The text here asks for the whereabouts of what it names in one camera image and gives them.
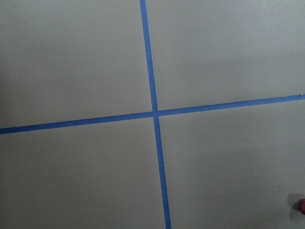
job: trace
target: floor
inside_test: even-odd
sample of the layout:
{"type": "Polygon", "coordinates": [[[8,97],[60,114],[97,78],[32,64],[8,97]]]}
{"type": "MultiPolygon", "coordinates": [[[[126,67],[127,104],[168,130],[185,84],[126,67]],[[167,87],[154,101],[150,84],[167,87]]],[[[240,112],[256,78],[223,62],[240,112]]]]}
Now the floor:
{"type": "Polygon", "coordinates": [[[304,228],[304,0],[1,9],[1,228],[304,228]]]}

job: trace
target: red ball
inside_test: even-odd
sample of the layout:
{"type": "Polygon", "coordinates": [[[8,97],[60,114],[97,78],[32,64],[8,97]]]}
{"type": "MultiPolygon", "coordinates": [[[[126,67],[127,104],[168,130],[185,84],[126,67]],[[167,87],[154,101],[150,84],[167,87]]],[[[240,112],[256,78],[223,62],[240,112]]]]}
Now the red ball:
{"type": "Polygon", "coordinates": [[[301,202],[299,204],[299,209],[305,215],[305,199],[301,199],[301,202]]]}

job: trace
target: gray surface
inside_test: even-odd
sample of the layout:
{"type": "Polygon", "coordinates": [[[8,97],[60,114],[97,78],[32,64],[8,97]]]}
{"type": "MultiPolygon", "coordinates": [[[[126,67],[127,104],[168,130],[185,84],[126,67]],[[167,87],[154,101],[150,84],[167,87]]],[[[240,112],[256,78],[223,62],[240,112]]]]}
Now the gray surface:
{"type": "Polygon", "coordinates": [[[160,109],[305,93],[305,0],[149,0],[160,109]]]}
{"type": "Polygon", "coordinates": [[[2,0],[0,128],[151,110],[138,0],[2,0]]]}
{"type": "Polygon", "coordinates": [[[0,135],[0,228],[163,229],[152,119],[0,135]]]}
{"type": "Polygon", "coordinates": [[[302,229],[305,102],[160,119],[173,229],[302,229]]]}

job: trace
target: vertical blue line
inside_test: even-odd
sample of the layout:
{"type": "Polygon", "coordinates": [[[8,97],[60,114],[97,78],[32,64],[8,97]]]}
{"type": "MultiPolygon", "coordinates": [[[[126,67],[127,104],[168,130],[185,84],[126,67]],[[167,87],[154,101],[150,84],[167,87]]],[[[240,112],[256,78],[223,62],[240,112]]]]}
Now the vertical blue line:
{"type": "Polygon", "coordinates": [[[145,0],[140,0],[140,7],[141,7],[141,15],[142,15],[142,25],[143,25],[149,88],[150,88],[150,93],[151,93],[153,126],[154,126],[154,134],[155,134],[155,139],[156,139],[156,148],[157,148],[157,156],[158,156],[165,227],[166,227],[166,229],[171,229],[172,228],[171,227],[171,217],[170,217],[170,210],[169,210],[169,205],[168,205],[161,131],[160,131],[159,116],[158,116],[157,93],[156,93],[154,74],[153,74],[153,58],[152,58],[152,49],[151,49],[151,42],[150,42],[149,29],[148,29],[148,19],[147,19],[147,10],[146,10],[145,0]]]}

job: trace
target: blue line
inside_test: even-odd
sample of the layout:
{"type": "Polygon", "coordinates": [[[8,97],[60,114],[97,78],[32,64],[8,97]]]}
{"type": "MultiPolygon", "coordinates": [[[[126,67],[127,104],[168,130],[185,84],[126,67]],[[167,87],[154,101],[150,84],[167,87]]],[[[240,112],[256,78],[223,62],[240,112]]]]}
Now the blue line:
{"type": "Polygon", "coordinates": [[[158,116],[157,93],[156,93],[154,73],[153,73],[153,58],[152,58],[152,49],[151,49],[151,42],[150,42],[150,36],[149,36],[149,28],[148,28],[148,19],[147,19],[147,10],[146,10],[145,0],[140,0],[140,7],[141,7],[141,15],[142,15],[142,25],[143,25],[143,35],[144,35],[144,43],[145,43],[149,88],[150,88],[150,93],[151,93],[153,125],[154,125],[154,134],[155,134],[156,147],[157,147],[157,156],[158,156],[158,165],[159,165],[159,174],[160,174],[160,183],[161,183],[161,193],[162,193],[162,201],[163,201],[165,228],[166,229],[171,229],[172,228],[171,227],[171,217],[170,217],[170,210],[169,210],[169,205],[168,205],[168,196],[167,196],[165,169],[164,169],[161,131],[160,131],[159,116],[158,116]]]}
{"type": "Polygon", "coordinates": [[[87,119],[64,121],[57,123],[17,126],[17,127],[0,129],[0,135],[17,133],[17,132],[34,131],[34,130],[61,128],[61,127],[76,126],[76,125],[89,125],[89,124],[108,123],[108,122],[116,122],[116,121],[130,120],[130,119],[149,118],[152,116],[153,116],[152,112],[143,112],[143,113],[122,114],[122,115],[114,115],[114,116],[99,117],[99,118],[87,118],[87,119]]]}
{"type": "Polygon", "coordinates": [[[305,94],[298,94],[298,95],[292,95],[292,96],[287,96],[287,97],[256,99],[256,100],[248,100],[248,101],[240,101],[240,102],[232,102],[232,103],[224,103],[224,104],[213,104],[213,105],[193,106],[193,107],[161,110],[161,111],[158,111],[158,116],[187,114],[187,113],[202,112],[202,111],[213,111],[213,110],[228,109],[228,108],[235,108],[235,107],[242,107],[242,106],[274,104],[274,103],[282,103],[282,102],[289,102],[289,101],[296,101],[296,100],[305,100],[305,94]]]}

